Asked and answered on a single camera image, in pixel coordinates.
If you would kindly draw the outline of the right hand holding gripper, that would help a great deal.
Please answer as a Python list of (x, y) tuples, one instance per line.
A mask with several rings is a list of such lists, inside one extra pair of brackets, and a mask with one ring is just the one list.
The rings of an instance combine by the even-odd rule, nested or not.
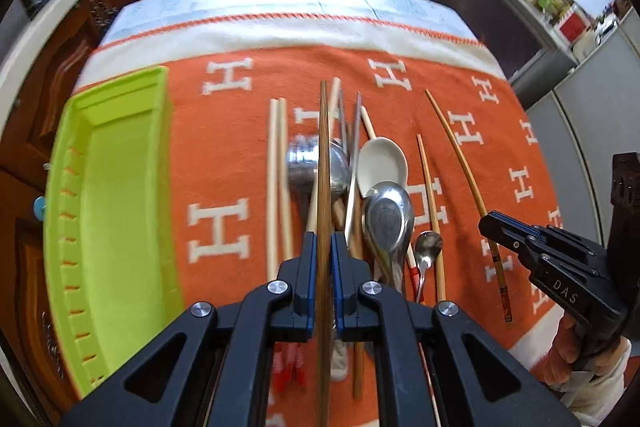
[[(620, 337), (593, 360), (594, 375), (601, 377), (608, 373), (623, 358), (629, 341)], [(580, 353), (580, 340), (576, 334), (576, 320), (564, 313), (558, 331), (552, 341), (548, 355), (542, 363), (542, 379), (549, 386), (565, 384), (573, 372), (573, 364)]]

